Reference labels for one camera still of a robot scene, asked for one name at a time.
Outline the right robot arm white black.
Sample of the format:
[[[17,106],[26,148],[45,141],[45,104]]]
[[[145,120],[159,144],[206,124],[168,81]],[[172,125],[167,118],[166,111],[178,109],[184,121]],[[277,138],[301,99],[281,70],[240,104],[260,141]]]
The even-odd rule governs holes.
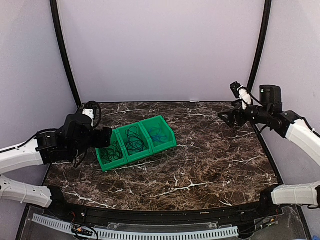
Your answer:
[[[282,138],[303,150],[315,163],[320,162],[320,135],[307,119],[292,110],[284,111],[282,90],[277,85],[260,85],[257,100],[243,85],[233,82],[230,89],[238,103],[234,108],[218,113],[230,128],[242,127],[247,122],[262,124]],[[255,213],[266,217],[275,206],[302,205],[309,208],[320,206],[320,183],[275,184],[260,193]]]

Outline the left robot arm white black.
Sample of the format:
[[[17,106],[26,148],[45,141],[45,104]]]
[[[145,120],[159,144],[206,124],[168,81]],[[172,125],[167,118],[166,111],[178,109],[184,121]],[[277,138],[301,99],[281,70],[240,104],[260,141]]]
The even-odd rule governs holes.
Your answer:
[[[71,213],[59,187],[36,186],[7,178],[4,174],[31,166],[60,161],[73,162],[90,148],[106,148],[111,143],[112,129],[96,129],[93,117],[82,113],[69,114],[64,125],[37,132],[26,142],[0,151],[0,197],[51,208],[60,218]]]

